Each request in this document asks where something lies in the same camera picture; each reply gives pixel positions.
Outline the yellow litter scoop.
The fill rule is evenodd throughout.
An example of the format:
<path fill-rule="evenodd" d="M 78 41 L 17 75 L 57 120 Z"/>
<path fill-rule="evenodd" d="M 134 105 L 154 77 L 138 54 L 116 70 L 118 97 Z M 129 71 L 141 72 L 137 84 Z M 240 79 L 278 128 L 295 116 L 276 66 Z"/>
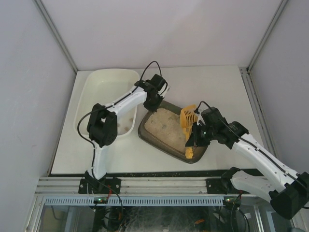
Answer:
<path fill-rule="evenodd" d="M 190 138 L 193 123 L 197 122 L 195 110 L 196 105 L 193 104 L 183 108 L 180 112 L 180 126 L 183 130 L 186 141 Z"/>

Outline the dark brown litter box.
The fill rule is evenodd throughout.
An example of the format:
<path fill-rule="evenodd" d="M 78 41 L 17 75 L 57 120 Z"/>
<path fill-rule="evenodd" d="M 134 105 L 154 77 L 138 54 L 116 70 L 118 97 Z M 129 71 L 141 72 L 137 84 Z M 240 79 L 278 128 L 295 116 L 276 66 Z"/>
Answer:
<path fill-rule="evenodd" d="M 146 113 L 138 127 L 138 136 L 173 158 L 193 164 L 202 158 L 207 147 L 193 147 L 193 157 L 186 157 L 186 138 L 180 126 L 180 112 L 180 107 L 162 101 L 157 111 Z"/>

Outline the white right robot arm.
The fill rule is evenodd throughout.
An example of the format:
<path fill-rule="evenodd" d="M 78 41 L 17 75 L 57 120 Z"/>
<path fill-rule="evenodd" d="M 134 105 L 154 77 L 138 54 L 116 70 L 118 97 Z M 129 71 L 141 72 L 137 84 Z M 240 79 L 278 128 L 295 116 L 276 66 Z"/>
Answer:
<path fill-rule="evenodd" d="M 188 149 L 206 147 L 211 141 L 217 141 L 241 154 L 262 174 L 253 176 L 232 167 L 221 177 L 226 189 L 243 190 L 269 202 L 285 219 L 292 219 L 309 202 L 309 174 L 300 174 L 283 164 L 242 124 L 228 123 L 217 108 L 209 107 L 202 112 L 195 105 L 183 108 L 180 124 Z"/>

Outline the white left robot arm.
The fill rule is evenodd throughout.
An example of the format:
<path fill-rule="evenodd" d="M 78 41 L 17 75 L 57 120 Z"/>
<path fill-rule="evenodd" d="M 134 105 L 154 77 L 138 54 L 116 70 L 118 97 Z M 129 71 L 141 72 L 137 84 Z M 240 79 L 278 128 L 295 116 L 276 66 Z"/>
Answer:
<path fill-rule="evenodd" d="M 115 101 L 107 105 L 94 105 L 87 124 L 89 139 L 94 146 L 93 160 L 88 170 L 93 179 L 100 180 L 107 173 L 107 150 L 118 135 L 118 119 L 140 104 L 148 111 L 156 111 L 168 90 L 167 81 L 155 74 L 150 80 L 137 81 Z"/>

